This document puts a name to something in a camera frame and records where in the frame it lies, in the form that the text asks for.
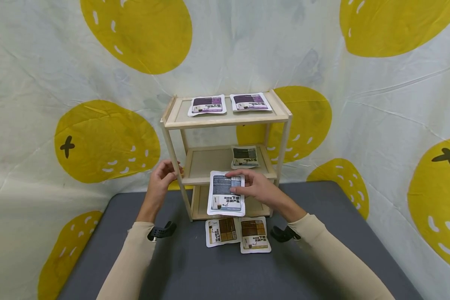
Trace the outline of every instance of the fabric backdrop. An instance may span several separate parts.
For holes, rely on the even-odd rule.
[[[173,94],[270,88],[294,114],[283,181],[336,181],[450,299],[450,0],[0,0],[0,299],[57,296],[108,200],[168,157]]]

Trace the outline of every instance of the gray table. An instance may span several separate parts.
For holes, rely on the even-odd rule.
[[[396,299],[422,299],[417,290],[334,182],[283,184],[280,188],[325,223],[360,257]],[[58,299],[95,299],[111,269],[144,193],[115,195]],[[190,223],[180,192],[169,192],[156,224],[177,224],[174,236],[161,239],[147,270],[140,299],[340,299],[339,288],[294,241],[270,238],[271,253],[242,255],[237,244],[207,248],[204,221]],[[272,226],[286,226],[278,214]]]

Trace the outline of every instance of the shelf board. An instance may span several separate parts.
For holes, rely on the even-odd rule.
[[[192,219],[193,220],[210,220],[231,218],[229,215],[207,215],[208,204],[208,190],[209,185],[197,185],[193,188],[192,196]],[[247,197],[245,199],[245,217],[268,217],[270,215],[270,209],[268,206],[258,202],[253,197]]]
[[[188,117],[187,115],[192,98],[174,97],[165,110],[161,122],[164,123],[166,129],[187,129],[287,121],[291,113],[276,95],[275,91],[270,90],[263,94],[270,103],[272,111],[234,112],[230,96],[226,95],[225,106],[227,112],[225,114],[202,114],[194,117]]]
[[[257,146],[259,166],[254,171],[262,173],[268,179],[276,179],[277,174],[263,145]],[[182,178],[184,185],[201,185],[210,183],[210,171],[232,171],[230,164],[233,152],[230,145],[190,148],[187,152],[185,173]]]

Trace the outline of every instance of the left hand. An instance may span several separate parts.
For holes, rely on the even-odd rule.
[[[168,186],[177,179],[177,172],[170,159],[162,160],[150,175],[147,193],[136,222],[155,222],[155,217],[162,207]]]

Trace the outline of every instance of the black clamp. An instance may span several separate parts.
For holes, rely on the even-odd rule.
[[[290,227],[285,227],[285,230],[281,230],[280,228],[274,226],[270,231],[270,235],[276,239],[279,243],[285,243],[290,239],[294,238],[295,240],[300,240],[302,237],[295,233]]]
[[[168,221],[168,223],[166,223],[165,225],[165,228],[154,226],[147,237],[151,241],[156,241],[157,239],[161,239],[162,237],[171,237],[175,232],[175,229],[177,229],[177,224]]]

